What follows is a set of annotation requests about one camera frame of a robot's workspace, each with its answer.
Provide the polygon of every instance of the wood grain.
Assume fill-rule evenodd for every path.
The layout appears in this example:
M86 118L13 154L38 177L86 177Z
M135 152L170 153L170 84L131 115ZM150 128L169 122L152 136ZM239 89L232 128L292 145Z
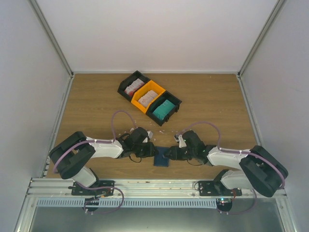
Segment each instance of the wood grain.
M182 104L162 127L117 93L128 74L77 74L62 118L56 144L76 131L97 139L111 139L111 116L117 110L130 112L138 126L154 133L157 146L176 145L173 135L191 123L207 120L222 132L221 146L245 149L255 145L253 130L235 75L232 74L146 74L174 94ZM115 118L116 135L129 132L132 122L123 113ZM218 135L208 125L194 131L205 144L216 144ZM185 161L170 161L168 168L154 167L154 158L133 163L128 158L94 158L87 163L99 178L208 179L224 167L191 166ZM52 173L51 163L47 177Z

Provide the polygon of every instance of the metal bracket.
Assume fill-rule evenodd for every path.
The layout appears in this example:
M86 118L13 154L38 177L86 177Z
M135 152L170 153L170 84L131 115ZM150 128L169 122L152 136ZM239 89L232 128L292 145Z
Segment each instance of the metal bracket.
M115 182L113 180L100 180L97 184L98 187L105 187L105 186L113 186ZM69 189L72 189L72 196L99 196L103 195L105 197L113 196L114 189L103 188L98 190L87 190L82 188L76 182L73 183L73 186L69 186Z
M200 196L234 196L234 192L230 189L227 189L223 186L224 190L222 193L218 192L218 189L214 185L213 181L199 181L198 182L198 190ZM240 189L233 189L235 191L236 196L242 196L242 192Z

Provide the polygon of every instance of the metal frame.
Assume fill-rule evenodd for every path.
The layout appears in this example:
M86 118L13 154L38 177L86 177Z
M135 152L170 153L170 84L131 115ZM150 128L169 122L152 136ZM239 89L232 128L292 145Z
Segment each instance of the metal frame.
M67 59L65 58L52 30L50 29L46 19L45 19L45 16L43 14L43 12L41 11L38 3L36 0L28 0L28 2L30 3L33 11L35 12L36 16L38 17L38 20L40 21L42 27L44 28L49 40L51 41L52 45L54 46L56 52L58 53L64 67L66 68L68 74L72 77L73 76L73 71L72 69L70 68L69 66L69 63L67 61Z
M250 103L249 98L248 98L247 91L246 91L245 86L242 82L242 79L239 77L238 74L236 75L236 77L237 77L237 80L238 80L238 83L239 83L239 86L240 86L240 89L241 89L241 92L242 92L243 99L244 99L245 104L246 104L249 119L250 119L252 129L253 129L253 132L254 132L256 144L262 145L263 144L262 136L260 134L260 130L259 130L258 125L256 123L256 119L255 119L255 116L254 116L254 113L253 113L251 103Z
M148 207L147 204L150 207L171 207L168 204L174 203L175 205L173 207L214 208L213 204L217 197L200 196L199 192L195 189L195 183L197 181L199 180L115 179L115 186L124 192L127 199L127 207ZM29 231L37 206L55 207L63 203L64 207L70 207L72 205L74 207L80 207L84 199L89 196L72 196L71 190L68 189L72 185L73 180L71 179L32 179L15 232ZM253 198L252 192L248 189L243 189L242 193L243 195L238 198ZM257 194L257 197L266 198L260 194ZM285 231L297 231L293 229L295 228L295 221L287 207L289 204L285 190L278 190L273 198L277 201ZM100 207L114 206L120 199L121 195L115 192L113 196L102 199Z
M71 87L72 87L74 77L75 77L75 75L73 75L72 78L68 79L68 83L67 83L66 88L64 90L63 98L61 100L60 108L59 108L59 111L58 111L58 114L57 114L57 117L56 117L56 121L55 121L55 124L54 124L52 135L51 135L51 138L50 138L48 151L51 151L53 149L53 147L55 146L57 134L58 134L58 131L59 131L59 128L60 128L60 124L61 124L61 120L62 120L62 117L63 117L63 114L64 114L64 110L65 110L66 105L67 105L67 101L68 101L68 97L69 97L69 94L70 94L70 90L71 90ZM41 178L44 178L47 175L49 163L50 163L50 158L48 157L48 154L46 154L46 161L45 161L45 164L43 166Z
M293 214L290 202L287 198L277 198L277 207L286 232L298 232L299 229L296 225L295 216Z
M256 41L254 42L253 47L251 48L249 54L247 55L242 67L240 68L240 71L239 71L240 78L243 75L244 71L246 70L251 58L253 57L253 55L257 51L258 47L260 46L260 44L261 44L262 40L264 39L266 33L268 32L269 28L271 27L271 25L274 23L275 19L277 18L278 14L281 11L285 2L286 2L286 0L277 0L276 5L272 9L272 11L271 11L266 23L264 24L260 34L258 35Z

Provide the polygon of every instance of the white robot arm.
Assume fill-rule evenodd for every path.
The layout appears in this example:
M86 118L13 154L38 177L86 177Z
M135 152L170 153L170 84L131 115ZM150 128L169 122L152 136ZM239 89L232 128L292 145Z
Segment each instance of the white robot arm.
M197 159L200 164L239 170L223 170L218 174L214 181L219 194L224 188L243 188L255 189L264 196L272 197L282 185L282 179L288 176L287 170L261 146L242 151L221 149L215 145L204 145L193 130L175 139L179 145L172 146L165 153L165 157L171 160Z
M85 137L78 131L51 150L49 156L55 164L54 171L58 170L62 179L71 178L85 187L93 187L98 178L84 166L90 159L120 159L131 154L138 158L154 156L158 151L150 142L152 135L151 131L138 127L131 134L125 133L116 140L101 140Z

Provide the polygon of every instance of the orange storage bin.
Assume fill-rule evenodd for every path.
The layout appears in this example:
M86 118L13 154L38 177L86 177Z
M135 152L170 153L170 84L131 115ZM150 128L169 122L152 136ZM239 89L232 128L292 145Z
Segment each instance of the orange storage bin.
M153 90L154 92L156 92L158 94L158 96L153 99L149 105L147 106L147 108L145 108L144 106L142 106L138 100L144 96L146 93L148 93L150 90ZM131 100L131 103L133 105L135 105L137 108L139 108L144 114L147 112L149 106L158 98L161 96L162 93L165 92L165 89L163 89L160 85L158 85L156 82L150 80L149 82L147 82L143 87L141 87L138 91L136 91L133 95L133 98Z

